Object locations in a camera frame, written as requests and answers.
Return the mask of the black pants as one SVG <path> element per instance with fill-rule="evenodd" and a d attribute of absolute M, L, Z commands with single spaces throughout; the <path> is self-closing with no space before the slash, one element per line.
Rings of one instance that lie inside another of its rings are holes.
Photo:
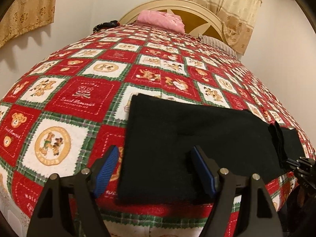
<path fill-rule="evenodd" d="M 138 94 L 131 98 L 118 198 L 125 203 L 212 201 L 196 148 L 237 176 L 265 183 L 285 173 L 268 124 L 248 110 L 193 105 Z"/>

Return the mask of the red patchwork bear bedspread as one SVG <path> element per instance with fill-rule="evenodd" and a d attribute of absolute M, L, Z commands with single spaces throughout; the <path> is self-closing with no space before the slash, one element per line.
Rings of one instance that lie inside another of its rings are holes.
<path fill-rule="evenodd" d="M 212 192 L 191 148 L 231 173 L 257 173 L 275 210 L 297 187 L 290 159 L 315 150 L 289 111 L 237 58 L 187 34 L 136 24 L 51 54 L 1 99 L 1 215 L 26 236 L 52 174 L 70 177 L 117 147 L 96 200 L 112 236 L 198 236 Z"/>

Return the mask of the striped pillow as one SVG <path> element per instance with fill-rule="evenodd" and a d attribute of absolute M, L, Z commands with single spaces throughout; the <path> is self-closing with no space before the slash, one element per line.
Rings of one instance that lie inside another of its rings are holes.
<path fill-rule="evenodd" d="M 213 38 L 213 37 L 210 37 L 210 36 L 207 36 L 207 35 L 202 35 L 202 34 L 199 34 L 198 37 L 199 37 L 199 40 L 203 44 L 207 44 L 210 47 L 213 47 L 215 49 L 221 50 L 226 55 L 229 55 L 229 56 L 231 56 L 233 58 L 237 58 L 236 51 L 233 50 L 230 46 L 228 46 L 224 42 L 222 42 L 222 41 L 220 41 L 220 40 L 218 40 L 216 38 Z"/>

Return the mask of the cream wooden headboard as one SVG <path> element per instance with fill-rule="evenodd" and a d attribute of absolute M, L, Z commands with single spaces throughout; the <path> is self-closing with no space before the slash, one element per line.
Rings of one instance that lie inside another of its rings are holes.
<path fill-rule="evenodd" d="M 129 24 L 136 21 L 143 10 L 162 11 L 181 17 L 185 33 L 198 37 L 199 34 L 216 38 L 227 43 L 223 33 L 223 23 L 213 12 L 202 5 L 188 0 L 154 0 L 127 12 L 119 22 Z"/>

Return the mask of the dark item at bed edge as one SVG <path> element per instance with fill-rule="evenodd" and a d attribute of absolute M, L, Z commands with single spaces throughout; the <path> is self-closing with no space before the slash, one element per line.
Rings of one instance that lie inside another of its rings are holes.
<path fill-rule="evenodd" d="M 118 26 L 120 26 L 120 23 L 117 20 L 112 20 L 110 22 L 101 23 L 101 24 L 96 25 L 93 28 L 93 33 L 97 33 L 97 32 L 104 30 L 104 29 L 115 28 Z"/>

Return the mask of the pink folded blanket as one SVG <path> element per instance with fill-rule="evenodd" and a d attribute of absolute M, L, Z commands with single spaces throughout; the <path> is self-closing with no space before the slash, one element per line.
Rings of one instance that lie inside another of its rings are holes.
<path fill-rule="evenodd" d="M 143 10 L 135 22 L 138 25 L 157 27 L 180 34 L 185 33 L 185 25 L 181 17 L 166 12 Z"/>

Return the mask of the beige side window curtain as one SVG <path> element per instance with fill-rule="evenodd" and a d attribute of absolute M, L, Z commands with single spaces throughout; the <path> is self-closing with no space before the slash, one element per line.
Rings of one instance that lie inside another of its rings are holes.
<path fill-rule="evenodd" d="M 15 0 L 1 20 L 1 47 L 54 22 L 56 0 Z"/>

